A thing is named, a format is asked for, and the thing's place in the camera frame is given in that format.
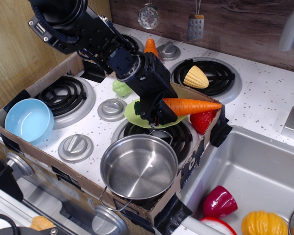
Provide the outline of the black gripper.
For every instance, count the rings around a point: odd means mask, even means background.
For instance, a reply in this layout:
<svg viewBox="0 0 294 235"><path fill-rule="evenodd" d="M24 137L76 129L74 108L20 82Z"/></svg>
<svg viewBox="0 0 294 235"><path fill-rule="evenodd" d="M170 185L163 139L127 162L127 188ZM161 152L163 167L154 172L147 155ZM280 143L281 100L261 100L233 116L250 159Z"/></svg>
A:
<svg viewBox="0 0 294 235"><path fill-rule="evenodd" d="M134 110L150 126L177 121L177 115L163 98L177 98L170 72L153 53L125 55L117 65L117 78L140 98Z"/></svg>

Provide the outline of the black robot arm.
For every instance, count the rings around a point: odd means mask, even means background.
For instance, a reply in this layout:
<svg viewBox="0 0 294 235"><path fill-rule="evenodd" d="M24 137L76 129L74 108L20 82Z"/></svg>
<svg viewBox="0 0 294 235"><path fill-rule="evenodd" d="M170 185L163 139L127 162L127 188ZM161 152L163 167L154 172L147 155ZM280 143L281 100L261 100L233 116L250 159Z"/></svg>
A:
<svg viewBox="0 0 294 235"><path fill-rule="evenodd" d="M170 72L152 52L142 53L105 17L98 16L86 0L32 0L31 29L63 54L77 52L107 74L127 84L140 98L139 115L151 125L177 121L164 103L176 98Z"/></svg>

